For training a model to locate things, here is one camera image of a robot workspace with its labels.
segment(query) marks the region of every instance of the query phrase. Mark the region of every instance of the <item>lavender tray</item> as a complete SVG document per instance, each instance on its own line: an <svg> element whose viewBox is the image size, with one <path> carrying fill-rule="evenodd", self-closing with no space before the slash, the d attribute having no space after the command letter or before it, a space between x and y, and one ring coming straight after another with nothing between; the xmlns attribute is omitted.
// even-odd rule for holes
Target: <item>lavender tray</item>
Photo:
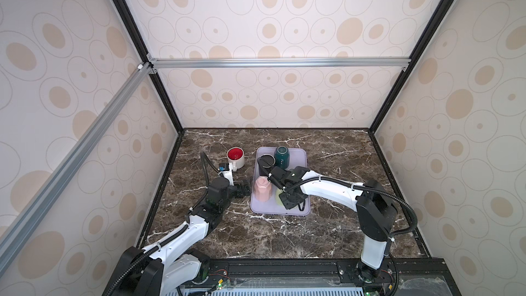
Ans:
<svg viewBox="0 0 526 296"><path fill-rule="evenodd" d="M256 151L256 166L254 167L254 179L252 186L252 196L250 199L250 209L252 209L254 213L259 214L305 216L308 213L310 213L310 199L305 199L305 209L303 211L300 211L297 206L292 209L285 209L279 198L281 190L279 190L274 184L272 184L272 195L270 196L269 200L261 202L256 199L253 190L256 184L256 180L258 179L258 177L260 177L257 158L259 158L262 155L274 155L274 150L276 150L276 148L261 147L258 148L258 150ZM304 149L289 148L289 153L290 160L288 168L294 168L296 166L307 167L307 153Z"/></svg>

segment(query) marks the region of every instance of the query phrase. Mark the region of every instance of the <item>pink cup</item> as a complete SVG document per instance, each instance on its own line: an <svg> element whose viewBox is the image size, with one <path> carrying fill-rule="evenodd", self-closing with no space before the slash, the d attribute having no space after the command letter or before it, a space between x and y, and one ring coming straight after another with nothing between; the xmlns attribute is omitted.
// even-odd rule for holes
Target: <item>pink cup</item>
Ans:
<svg viewBox="0 0 526 296"><path fill-rule="evenodd" d="M265 176L260 176L256 180L255 190L256 199L265 202L270 199L272 195L272 184Z"/></svg>

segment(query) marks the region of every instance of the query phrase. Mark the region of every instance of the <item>cup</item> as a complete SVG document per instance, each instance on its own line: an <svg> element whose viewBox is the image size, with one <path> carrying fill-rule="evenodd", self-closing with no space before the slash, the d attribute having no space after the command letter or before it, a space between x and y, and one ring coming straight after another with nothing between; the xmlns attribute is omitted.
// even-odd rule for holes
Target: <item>cup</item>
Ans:
<svg viewBox="0 0 526 296"><path fill-rule="evenodd" d="M268 174L263 170L263 167L265 167L270 172L272 168L274 167L274 164L276 163L276 161L274 160L274 157L272 155L262 155L260 158L263 158L266 161L268 161L268 163L270 163L270 166L266 164L265 162L263 162L262 164L259 164L260 160L258 160L259 175L267 176Z"/></svg>
<svg viewBox="0 0 526 296"><path fill-rule="evenodd" d="M270 199L272 195L272 184L265 176L260 176L256 180L255 190L254 190L256 199L265 202Z"/></svg>
<svg viewBox="0 0 526 296"><path fill-rule="evenodd" d="M245 153L242 148L231 148L227 151L228 162L232 164L232 170L237 171L245 165Z"/></svg>
<svg viewBox="0 0 526 296"><path fill-rule="evenodd" d="M282 169L289 167L290 153L287 147L278 147L274 152L274 158L276 160L276 166Z"/></svg>

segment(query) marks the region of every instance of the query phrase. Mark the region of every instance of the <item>tray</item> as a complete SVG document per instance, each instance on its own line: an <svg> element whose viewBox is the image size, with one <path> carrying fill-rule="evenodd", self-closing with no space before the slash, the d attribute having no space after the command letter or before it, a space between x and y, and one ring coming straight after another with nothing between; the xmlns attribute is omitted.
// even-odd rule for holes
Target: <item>tray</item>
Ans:
<svg viewBox="0 0 526 296"><path fill-rule="evenodd" d="M310 199L305 199L305 209L303 211L300 211L298 206L292 209L285 209L279 198L281 190L278 189L278 187L276 187L274 184L272 184L272 195L270 196L269 200L261 202L256 199L253 190L256 185L256 180L258 179L258 177L260 177L257 158L259 158L262 155L274 155L275 150L276 148L273 147L260 147L256 151L256 166L254 167L254 179L252 185L252 196L250 198L250 209L252 209L254 213L258 214L305 216L310 213ZM307 153L304 149L289 148L289 153L290 160L288 168L294 168L296 166L307 167Z"/></svg>

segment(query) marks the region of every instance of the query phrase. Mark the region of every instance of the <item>metal bar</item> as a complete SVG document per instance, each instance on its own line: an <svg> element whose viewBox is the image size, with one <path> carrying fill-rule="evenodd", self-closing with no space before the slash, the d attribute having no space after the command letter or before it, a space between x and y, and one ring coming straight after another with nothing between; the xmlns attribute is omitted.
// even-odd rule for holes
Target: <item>metal bar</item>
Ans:
<svg viewBox="0 0 526 296"><path fill-rule="evenodd" d="M396 97L402 90L405 81L407 80L407 78L409 78L415 65L418 63L420 57L424 54L426 47L430 43L435 32L440 26L440 23L442 23L444 17L448 13L454 1L455 0L440 0L437 9L431 16L431 19L425 27L422 36L420 36L417 45L414 47L413 51L411 52L411 55L409 56L411 58L411 63L409 63L407 69L402 70L402 72L398 76L397 81L394 83L393 87L391 88L391 91L389 92L389 95L387 95L382 107L380 108L380 111L378 111L376 118L372 122L370 129L373 133L375 133L378 130L380 123L383 121L384 117L389 112L391 105L396 100Z"/></svg>
<svg viewBox="0 0 526 296"><path fill-rule="evenodd" d="M375 135L371 132L371 130L368 131L369 137L371 138L372 146L375 148L376 154L378 155L378 158L380 159L380 163L382 164L382 167L384 168L385 174L387 175L387 179L389 180L389 183L391 183L391 187L393 188L394 194L405 201L404 195L402 194L402 191L400 191L400 188L398 187L398 183L395 180L395 176L393 175L391 168L387 164L387 161L385 160L384 153L382 152L382 149L380 148L380 145L378 144L378 141L376 140ZM405 207L402 207L402 212L404 213L405 220L409 224L409 221L411 218L409 217L409 213L407 212L407 209ZM422 234L420 233L420 230L418 227L413 232L414 240L417 242L418 249L420 250L420 253L426 255L428 258L431 258L431 253L429 252L429 249L427 245L424 242L424 239L422 238Z"/></svg>
<svg viewBox="0 0 526 296"><path fill-rule="evenodd" d="M291 58L291 59L154 59L154 69L174 68L297 68L407 67L408 57Z"/></svg>
<svg viewBox="0 0 526 296"><path fill-rule="evenodd" d="M161 203L162 194L164 193L164 189L166 188L166 183L168 182L168 178L170 177L170 173L174 166L177 152L181 147L182 137L184 136L184 134L185 130L183 130L177 135L177 140L175 141L174 148L172 149L170 157L168 158L168 163L166 165L165 171L162 173L161 182L159 183L159 187L157 187L157 192L155 193L154 200L151 203L150 209L148 210L148 216L146 217L145 223L142 226L141 234L139 235L139 240L137 241L138 248L142 248L146 245L146 238L148 237L148 233L150 232L151 225L154 223L155 213L157 212L157 208L159 208L159 204Z"/></svg>
<svg viewBox="0 0 526 296"><path fill-rule="evenodd" d="M148 49L146 48L146 44L144 43L141 37L141 33L137 28L137 24L135 23L132 12L130 11L128 4L126 3L126 0L113 0L113 3L115 4L115 8L119 13L122 23L126 27L128 34L132 42L134 43L135 48L139 53L139 56L141 57L141 60L144 62L149 62L150 56L148 55ZM159 97L161 98L161 101L165 106L166 112L168 113L170 120L174 124L177 133L181 133L183 130L181 121L179 120L179 117L175 112L174 106L168 98L168 93L166 92L165 87L162 85L161 79L157 74L157 71L155 70L154 74L151 75L151 81L154 83L155 89L157 90L157 93L159 93Z"/></svg>
<svg viewBox="0 0 526 296"><path fill-rule="evenodd" d="M62 165L53 172L46 186L39 191L33 202L18 216L13 227L0 244L0 277L27 240L29 240L32 233L49 212L49 209L51 209L64 188L69 184L69 181L71 181L84 160L95 148L149 71L151 71L149 63L143 63L142 68L136 70L128 78L124 86L70 151Z"/></svg>

